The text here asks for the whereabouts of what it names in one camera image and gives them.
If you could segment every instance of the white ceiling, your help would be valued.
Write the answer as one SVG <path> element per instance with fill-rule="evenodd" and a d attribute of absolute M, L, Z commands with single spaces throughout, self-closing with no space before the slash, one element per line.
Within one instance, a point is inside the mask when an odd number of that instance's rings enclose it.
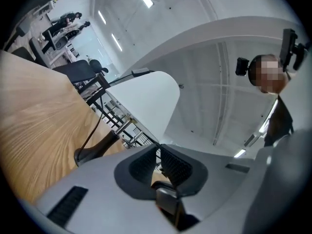
<path fill-rule="evenodd" d="M 231 51 L 228 63 L 220 59 L 224 49 Z M 146 67 L 166 72 L 184 85 L 170 124 L 211 144 L 215 142 L 219 148 L 235 155 L 259 130 L 275 100 L 275 96 L 265 95 L 253 87 L 247 77 L 235 75 L 236 60 L 238 57 L 252 59 L 259 54 L 278 55 L 279 50 L 280 46 L 273 44 L 231 41 L 179 50 Z M 252 147 L 247 151 L 247 157 L 256 154 Z"/>
<path fill-rule="evenodd" d="M 282 23 L 298 23 L 282 0 L 152 1 L 154 5 L 151 8 L 147 8 L 142 0 L 94 0 L 93 2 L 94 19 L 108 40 L 109 55 L 116 55 L 116 58 L 112 57 L 112 61 L 116 63 L 121 73 L 174 36 L 209 22 L 257 16 L 282 19 Z M 98 10 L 105 17 L 106 25 L 98 16 Z M 249 35 L 256 35 L 257 30 L 256 26 L 254 33 L 249 32 Z M 114 33 L 118 39 L 123 49 L 122 53 L 112 41 L 111 33 Z"/>

